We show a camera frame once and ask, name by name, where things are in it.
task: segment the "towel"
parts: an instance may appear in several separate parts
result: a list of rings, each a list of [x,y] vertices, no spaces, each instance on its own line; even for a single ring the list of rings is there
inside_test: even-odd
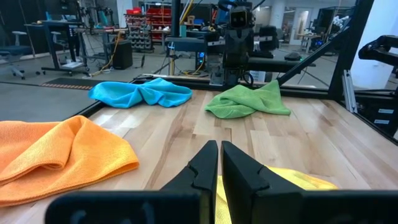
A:
[[[83,116],[0,122],[0,207],[108,179],[139,161],[130,144]]]
[[[157,78],[141,85],[103,82],[91,89],[88,96],[115,108],[130,108],[141,101],[149,105],[158,103],[168,108],[188,101],[192,90]]]
[[[218,118],[240,118],[254,113],[256,110],[271,114],[289,115],[280,97],[277,80],[257,90],[237,85],[216,95],[205,110],[211,111]]]
[[[332,183],[311,177],[296,170],[269,167],[271,171],[290,181],[291,183],[305,190],[336,190],[338,189]],[[223,178],[218,176],[217,179],[217,196],[216,196],[216,224],[231,224],[228,203],[226,200]]]

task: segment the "wooden table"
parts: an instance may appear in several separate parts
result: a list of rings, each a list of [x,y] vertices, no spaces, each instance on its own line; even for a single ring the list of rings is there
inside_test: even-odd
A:
[[[290,116],[256,112],[218,119],[204,111],[216,94],[194,90],[176,108],[139,105],[95,113],[90,119],[127,140],[141,164],[81,190],[159,189],[211,139],[219,146],[231,141],[263,164],[299,170],[342,189],[398,187],[398,147],[334,101],[283,98]],[[0,223],[42,223],[58,196],[0,208]]]
[[[305,46],[305,53],[308,54],[310,51],[310,46],[311,46],[311,40],[316,37],[321,37],[320,35],[309,35],[309,34],[297,34],[299,37],[303,37],[301,40],[301,47],[303,47],[303,44],[307,44]]]

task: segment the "black speaker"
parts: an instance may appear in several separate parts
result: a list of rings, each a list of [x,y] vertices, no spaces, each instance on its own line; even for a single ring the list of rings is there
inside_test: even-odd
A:
[[[122,41],[116,47],[116,52],[113,56],[113,68],[124,70],[132,66],[132,48],[130,41]]]

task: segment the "office chair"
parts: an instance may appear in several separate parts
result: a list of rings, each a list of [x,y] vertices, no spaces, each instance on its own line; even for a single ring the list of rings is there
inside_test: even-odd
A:
[[[1,30],[2,27],[0,27],[0,33],[3,33],[5,36],[6,33]],[[19,44],[19,36],[20,35],[27,35],[25,32],[19,32],[19,31],[13,31],[12,32],[15,36],[15,45],[10,45],[10,46],[0,46],[0,59],[5,60],[8,63],[8,66],[5,68],[0,69],[0,73],[5,73],[7,72],[12,72],[14,76],[20,76],[23,80],[25,79],[24,76],[24,70],[19,70],[18,65],[16,65],[16,62],[19,62],[21,57],[23,55],[29,55],[32,53],[32,48],[30,46],[23,46]]]

